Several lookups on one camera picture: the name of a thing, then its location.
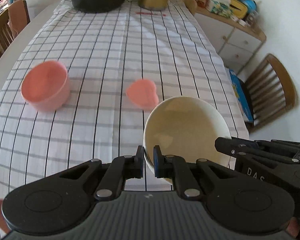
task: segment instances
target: cabinet drawer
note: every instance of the cabinet drawer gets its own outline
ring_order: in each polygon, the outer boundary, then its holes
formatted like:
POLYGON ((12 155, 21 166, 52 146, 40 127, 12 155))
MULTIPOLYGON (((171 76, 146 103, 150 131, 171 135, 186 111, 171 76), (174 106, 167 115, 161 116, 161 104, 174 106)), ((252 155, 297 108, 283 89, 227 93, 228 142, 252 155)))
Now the cabinet drawer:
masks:
POLYGON ((243 31, 235 29, 229 38, 228 43, 254 52, 260 46, 261 41, 243 31))
POLYGON ((238 73, 239 70, 243 67, 243 65, 226 59, 223 59, 223 64, 225 65, 225 67, 232 69, 235 73, 238 73))
POLYGON ((240 49, 231 44, 226 44, 219 56, 226 61, 231 61, 238 65, 245 65, 247 61, 251 58, 253 53, 246 51, 245 49, 240 49))
POLYGON ((234 27, 199 13, 194 17, 218 53, 234 27))

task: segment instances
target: cream bowl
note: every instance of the cream bowl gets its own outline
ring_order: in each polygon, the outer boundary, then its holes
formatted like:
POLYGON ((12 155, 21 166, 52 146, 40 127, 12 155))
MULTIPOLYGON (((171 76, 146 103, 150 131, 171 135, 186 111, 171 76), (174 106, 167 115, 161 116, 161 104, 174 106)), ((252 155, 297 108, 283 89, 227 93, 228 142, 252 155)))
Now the cream bowl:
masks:
POLYGON ((231 138, 221 114, 202 99, 179 96, 169 98, 151 112, 143 134, 148 167, 154 173, 153 147, 159 145, 162 155, 177 155, 195 163, 204 158, 228 166, 230 156, 214 147, 218 137, 231 138))

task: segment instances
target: table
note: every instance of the table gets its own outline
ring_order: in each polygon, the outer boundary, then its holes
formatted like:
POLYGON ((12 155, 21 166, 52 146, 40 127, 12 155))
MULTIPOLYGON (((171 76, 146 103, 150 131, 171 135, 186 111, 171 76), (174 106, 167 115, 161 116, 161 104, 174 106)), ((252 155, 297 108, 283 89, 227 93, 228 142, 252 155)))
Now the table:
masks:
POLYGON ((40 14, 37 15, 23 30, 22 32, 13 40, 8 49, 0 58, 0 92, 1 89, 11 72, 11 69, 20 54, 34 37, 34 35, 40 30, 40 28, 49 20, 53 10, 57 7, 57 3, 53 3, 45 8, 40 14))
MULTIPOLYGON (((200 97, 215 106, 232 136, 247 138, 239 106, 221 58, 181 0, 162 12, 126 0, 108 13, 85 14, 62 0, 29 42, 0 92, 0 197, 25 183, 91 158, 103 163, 135 154, 149 112, 137 109, 125 90, 136 79, 157 85, 160 101, 200 97), (24 102, 20 85, 45 60, 68 69, 71 95, 53 113, 24 102)), ((170 190, 146 167, 129 190, 170 190)))

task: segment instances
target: chair backrest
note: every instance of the chair backrest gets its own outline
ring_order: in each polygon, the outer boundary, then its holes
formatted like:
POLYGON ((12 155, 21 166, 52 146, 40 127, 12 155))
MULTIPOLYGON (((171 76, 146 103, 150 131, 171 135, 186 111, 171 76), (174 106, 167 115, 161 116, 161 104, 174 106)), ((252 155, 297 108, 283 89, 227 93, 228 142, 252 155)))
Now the chair backrest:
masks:
POLYGON ((245 82, 253 106, 254 127, 259 129, 295 105, 295 89, 282 63, 268 54, 245 82))
MULTIPOLYGON (((26 10, 27 23, 29 23, 30 18, 29 18, 27 3, 25 0, 23 0, 23 4, 24 4, 25 10, 26 10)), ((9 13, 8 13, 8 9, 5 9, 0 14, 0 44, 3 49, 3 52, 6 51, 8 46, 14 40, 11 29, 8 25, 8 22, 9 22, 9 13)))

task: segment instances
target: screw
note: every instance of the screw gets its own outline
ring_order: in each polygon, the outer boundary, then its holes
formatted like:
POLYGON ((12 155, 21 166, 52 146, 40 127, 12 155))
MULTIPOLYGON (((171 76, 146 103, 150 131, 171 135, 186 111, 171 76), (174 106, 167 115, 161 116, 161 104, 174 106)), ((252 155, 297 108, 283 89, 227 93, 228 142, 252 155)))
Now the screw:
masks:
POLYGON ((100 189, 97 191, 98 197, 110 197, 112 195, 112 191, 109 189, 100 189))
POLYGON ((194 188, 189 188, 185 191, 187 197, 197 197, 200 195, 200 191, 194 188))

